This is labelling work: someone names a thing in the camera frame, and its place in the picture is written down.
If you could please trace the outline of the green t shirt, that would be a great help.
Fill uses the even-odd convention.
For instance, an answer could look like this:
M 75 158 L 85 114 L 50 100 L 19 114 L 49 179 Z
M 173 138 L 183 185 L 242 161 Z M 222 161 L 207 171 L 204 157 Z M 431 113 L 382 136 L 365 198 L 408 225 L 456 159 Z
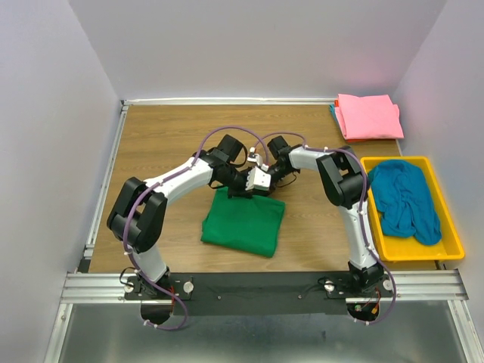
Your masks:
M 270 197 L 229 197 L 227 188 L 218 189 L 201 225 L 201 241 L 271 258 L 285 207 L 283 201 Z

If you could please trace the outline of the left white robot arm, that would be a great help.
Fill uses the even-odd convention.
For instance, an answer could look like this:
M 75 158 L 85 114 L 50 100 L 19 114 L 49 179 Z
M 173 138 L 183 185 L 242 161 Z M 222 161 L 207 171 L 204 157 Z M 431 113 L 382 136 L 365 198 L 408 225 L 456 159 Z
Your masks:
M 217 146 L 200 148 L 168 173 L 144 181 L 136 177 L 125 181 L 107 218 L 107 227 L 122 242 L 141 289 L 152 299 L 173 294 L 169 267 L 157 249 L 168 206 L 214 182 L 227 188 L 229 197 L 267 196 L 279 180 L 278 170 L 254 149 L 224 135 Z

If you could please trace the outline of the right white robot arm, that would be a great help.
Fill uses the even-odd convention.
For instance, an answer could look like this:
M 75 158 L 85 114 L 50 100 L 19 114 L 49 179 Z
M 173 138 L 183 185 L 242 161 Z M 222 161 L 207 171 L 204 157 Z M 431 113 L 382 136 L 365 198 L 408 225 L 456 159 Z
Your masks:
M 290 146 L 277 136 L 268 149 L 275 163 L 268 168 L 273 191 L 287 175 L 302 169 L 316 171 L 327 199 L 338 208 L 349 242 L 349 290 L 365 296 L 384 278 L 385 270 L 374 246 L 368 218 L 370 182 L 359 159 L 349 146 L 316 149 L 301 144 Z

